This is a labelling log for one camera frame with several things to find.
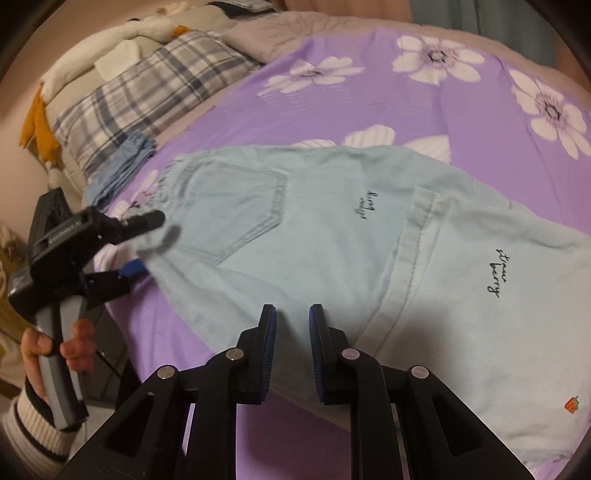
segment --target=purple bedsheet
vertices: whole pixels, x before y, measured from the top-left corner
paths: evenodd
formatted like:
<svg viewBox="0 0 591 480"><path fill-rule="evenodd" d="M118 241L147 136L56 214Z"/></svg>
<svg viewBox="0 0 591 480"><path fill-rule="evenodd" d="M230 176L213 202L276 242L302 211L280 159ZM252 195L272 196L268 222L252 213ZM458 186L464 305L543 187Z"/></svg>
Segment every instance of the purple bedsheet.
<svg viewBox="0 0 591 480"><path fill-rule="evenodd" d="M406 145L549 220L591 233L591 115L539 79L451 41L376 30L316 37L245 79L158 152L115 202L141 203L177 155L228 145ZM151 279L112 302L142 380L211 351ZM349 435L270 394L242 407L238 479L346 479ZM553 478L564 459L535 469Z"/></svg>

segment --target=striped sleeve cuff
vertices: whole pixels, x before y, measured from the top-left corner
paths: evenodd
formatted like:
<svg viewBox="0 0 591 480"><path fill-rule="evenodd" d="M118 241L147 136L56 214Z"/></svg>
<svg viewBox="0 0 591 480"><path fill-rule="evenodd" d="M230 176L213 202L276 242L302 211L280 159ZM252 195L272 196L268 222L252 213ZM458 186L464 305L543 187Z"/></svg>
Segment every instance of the striped sleeve cuff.
<svg viewBox="0 0 591 480"><path fill-rule="evenodd" d="M38 478L54 478L67 460L77 432L58 432L22 391L4 419L8 441Z"/></svg>

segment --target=gripper handle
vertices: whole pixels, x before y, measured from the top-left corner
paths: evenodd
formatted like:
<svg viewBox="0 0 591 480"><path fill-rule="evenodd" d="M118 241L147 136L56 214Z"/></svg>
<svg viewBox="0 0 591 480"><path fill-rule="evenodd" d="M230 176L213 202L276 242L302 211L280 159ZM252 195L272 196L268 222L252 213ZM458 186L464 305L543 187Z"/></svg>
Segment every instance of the gripper handle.
<svg viewBox="0 0 591 480"><path fill-rule="evenodd" d="M72 326L85 309L86 299L72 296L60 304L44 307L35 315L37 330L53 340L53 351L40 356L39 365L57 430L68 429L88 418L80 376L68 369L59 349L62 342L72 338Z"/></svg>

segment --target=human hand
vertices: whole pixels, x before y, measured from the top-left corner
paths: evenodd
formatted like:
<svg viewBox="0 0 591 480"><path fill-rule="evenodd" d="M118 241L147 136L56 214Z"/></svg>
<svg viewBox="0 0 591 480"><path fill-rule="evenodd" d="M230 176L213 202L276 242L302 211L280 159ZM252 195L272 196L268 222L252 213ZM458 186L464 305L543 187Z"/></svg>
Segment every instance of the human hand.
<svg viewBox="0 0 591 480"><path fill-rule="evenodd" d="M77 320L73 327L74 337L60 345L60 353L66 364L74 372L92 373L95 369L95 327L89 320ZM25 373L35 393L47 402L47 392L41 377L39 356L49 355L53 341L45 334L28 328L22 334L21 355Z"/></svg>

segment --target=blue curtain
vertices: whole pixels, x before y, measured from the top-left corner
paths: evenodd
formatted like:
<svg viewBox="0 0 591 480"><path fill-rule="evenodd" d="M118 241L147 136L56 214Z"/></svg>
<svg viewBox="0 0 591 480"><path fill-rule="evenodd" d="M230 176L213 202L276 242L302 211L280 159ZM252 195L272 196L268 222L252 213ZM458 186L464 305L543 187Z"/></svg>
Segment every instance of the blue curtain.
<svg viewBox="0 0 591 480"><path fill-rule="evenodd" d="M542 65L556 65L556 34L525 0L410 0L413 22L492 38Z"/></svg>

